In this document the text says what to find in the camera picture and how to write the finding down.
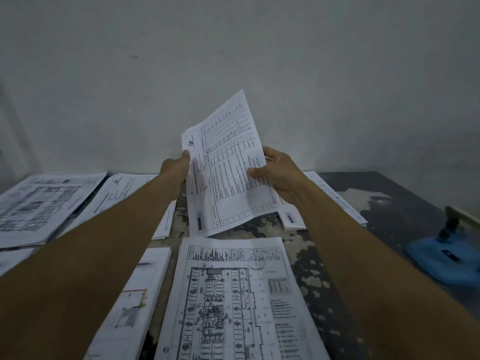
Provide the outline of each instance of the blue object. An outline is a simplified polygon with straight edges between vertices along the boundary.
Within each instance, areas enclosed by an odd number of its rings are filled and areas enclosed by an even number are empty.
[[[467,242],[463,233],[443,229],[438,237],[408,244],[405,251],[442,283],[480,287],[480,252]]]

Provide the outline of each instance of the paper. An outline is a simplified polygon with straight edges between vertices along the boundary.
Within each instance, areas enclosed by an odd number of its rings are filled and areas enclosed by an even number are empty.
[[[32,254],[32,248],[0,252],[0,277]]]
[[[79,216],[72,222],[72,224],[65,230],[65,232],[77,227],[81,223],[105,211],[114,204],[120,202],[124,198],[130,196],[137,189],[142,187],[148,181],[155,178],[156,174],[115,174],[109,177],[98,193],[93,198],[92,202],[79,214]],[[153,240],[164,239],[170,235],[172,227],[173,213],[175,212],[175,205],[177,200],[171,201],[166,209],[160,223],[158,224]]]
[[[320,189],[325,192],[328,197],[333,199],[337,205],[339,205],[347,214],[350,215],[355,221],[357,221],[360,225],[364,226],[368,223],[355,209],[340,196],[337,192],[335,192],[326,181],[321,179],[321,177],[315,173],[314,171],[310,172],[303,172],[312,182],[314,182]],[[285,230],[306,230],[307,227],[303,222],[302,217],[300,216],[300,212],[298,212],[297,208],[285,202],[283,199],[279,197],[280,207],[278,208],[278,215],[282,220],[283,227]]]
[[[105,175],[32,175],[3,193],[0,248],[45,243]]]
[[[83,360],[137,360],[170,259],[170,248],[148,248]]]
[[[183,239],[155,360],[328,358],[281,238]]]
[[[182,136],[190,152],[187,205],[190,234],[210,236],[277,211],[267,179],[249,167],[267,162],[243,90]]]

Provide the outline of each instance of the white paper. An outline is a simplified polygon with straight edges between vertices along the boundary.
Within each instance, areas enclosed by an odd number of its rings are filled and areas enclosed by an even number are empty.
[[[281,238],[183,239],[155,360],[328,358]]]
[[[105,175],[31,175],[3,193],[0,248],[45,243]]]
[[[32,248],[0,252],[0,277],[32,254]]]
[[[340,196],[337,192],[335,192],[332,187],[330,187],[326,181],[324,181],[317,173],[314,171],[310,172],[303,172],[313,183],[315,183],[320,189],[325,192],[328,197],[333,199],[337,205],[339,205],[347,214],[350,215],[355,221],[357,221],[360,225],[364,226],[368,223],[355,209]],[[298,212],[297,208],[285,202],[283,199],[279,197],[280,207],[278,208],[278,215],[282,220],[283,227],[285,230],[306,230],[307,227],[303,222],[302,216],[300,216],[300,212]]]
[[[155,178],[156,174],[115,174],[109,177],[98,193],[93,198],[92,202],[79,214],[79,216],[72,222],[72,224],[65,230],[65,232],[77,227],[81,223],[105,211],[114,204],[120,202],[124,198],[130,196],[137,189],[142,187],[147,182]],[[164,239],[170,235],[172,227],[173,213],[175,212],[175,205],[177,200],[171,201],[166,209],[162,220],[158,224],[153,240]]]
[[[145,251],[98,329],[84,360],[138,359],[170,254],[170,248],[148,248]]]
[[[190,152],[187,206],[190,234],[210,236],[277,211],[267,179],[247,174],[267,162],[243,90],[182,136]]]

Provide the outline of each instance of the table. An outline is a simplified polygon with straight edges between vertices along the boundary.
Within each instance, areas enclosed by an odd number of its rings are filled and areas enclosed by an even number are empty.
[[[388,247],[411,261],[403,251],[411,241],[435,236],[445,215],[429,202],[377,172],[334,172],[319,175],[369,221],[367,230]],[[170,237],[149,247],[172,248],[165,279],[153,312],[141,359],[154,357],[173,282],[178,249],[189,236],[185,187],[177,200]],[[276,213],[250,220],[215,239],[281,237],[293,273],[331,359],[365,359],[373,355],[361,330],[343,307],[339,294],[306,230],[284,231]],[[442,285],[453,298],[480,319],[480,296],[471,289]]]

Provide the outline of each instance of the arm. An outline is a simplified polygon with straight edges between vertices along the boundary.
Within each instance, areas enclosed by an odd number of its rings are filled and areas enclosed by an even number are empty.
[[[5,359],[83,359],[190,165],[184,152],[128,198],[0,277]]]
[[[291,158],[264,148],[262,168],[299,210],[342,302],[385,359],[473,359],[480,324],[452,297],[361,227]]]

